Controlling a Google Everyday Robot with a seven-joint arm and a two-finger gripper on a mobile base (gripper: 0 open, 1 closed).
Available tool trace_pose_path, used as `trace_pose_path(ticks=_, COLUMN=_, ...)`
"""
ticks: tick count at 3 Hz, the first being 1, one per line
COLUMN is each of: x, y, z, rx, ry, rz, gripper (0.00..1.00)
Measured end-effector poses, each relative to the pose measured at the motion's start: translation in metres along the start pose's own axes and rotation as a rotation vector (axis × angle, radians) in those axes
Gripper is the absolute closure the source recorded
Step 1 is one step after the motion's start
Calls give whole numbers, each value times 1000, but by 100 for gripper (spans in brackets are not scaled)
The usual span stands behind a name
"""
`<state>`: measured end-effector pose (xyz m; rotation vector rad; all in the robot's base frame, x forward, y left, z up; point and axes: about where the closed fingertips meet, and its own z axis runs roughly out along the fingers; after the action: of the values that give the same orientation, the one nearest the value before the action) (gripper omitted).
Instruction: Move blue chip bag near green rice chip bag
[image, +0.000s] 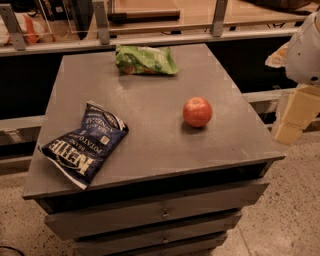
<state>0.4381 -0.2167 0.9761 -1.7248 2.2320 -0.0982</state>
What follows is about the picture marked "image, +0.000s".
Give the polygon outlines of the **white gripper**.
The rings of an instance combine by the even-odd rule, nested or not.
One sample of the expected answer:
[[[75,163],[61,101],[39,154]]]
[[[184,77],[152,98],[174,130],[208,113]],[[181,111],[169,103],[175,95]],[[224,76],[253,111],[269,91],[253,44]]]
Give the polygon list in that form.
[[[311,86],[320,85],[320,11],[310,14],[289,44],[269,55],[265,65],[272,68],[286,65],[287,77],[301,84],[288,95],[274,133],[275,142],[292,145],[320,113],[320,87]]]

